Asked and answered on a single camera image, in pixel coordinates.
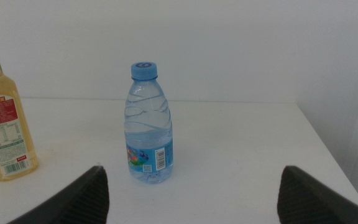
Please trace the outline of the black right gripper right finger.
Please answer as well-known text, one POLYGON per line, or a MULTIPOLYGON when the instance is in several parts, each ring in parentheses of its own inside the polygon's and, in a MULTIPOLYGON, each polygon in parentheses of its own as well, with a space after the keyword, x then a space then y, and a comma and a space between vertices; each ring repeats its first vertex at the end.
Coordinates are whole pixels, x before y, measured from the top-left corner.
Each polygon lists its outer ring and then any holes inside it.
POLYGON ((277 213, 285 224, 358 224, 357 204, 297 166, 282 172, 277 213))

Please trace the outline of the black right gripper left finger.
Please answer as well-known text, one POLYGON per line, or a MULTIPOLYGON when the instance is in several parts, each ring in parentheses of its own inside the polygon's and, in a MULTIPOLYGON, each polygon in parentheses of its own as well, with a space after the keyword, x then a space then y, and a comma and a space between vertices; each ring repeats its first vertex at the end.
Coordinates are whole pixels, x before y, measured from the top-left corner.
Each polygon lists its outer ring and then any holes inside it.
POLYGON ((108 212, 108 177, 103 166, 93 166, 59 193, 12 223, 105 224, 108 212))

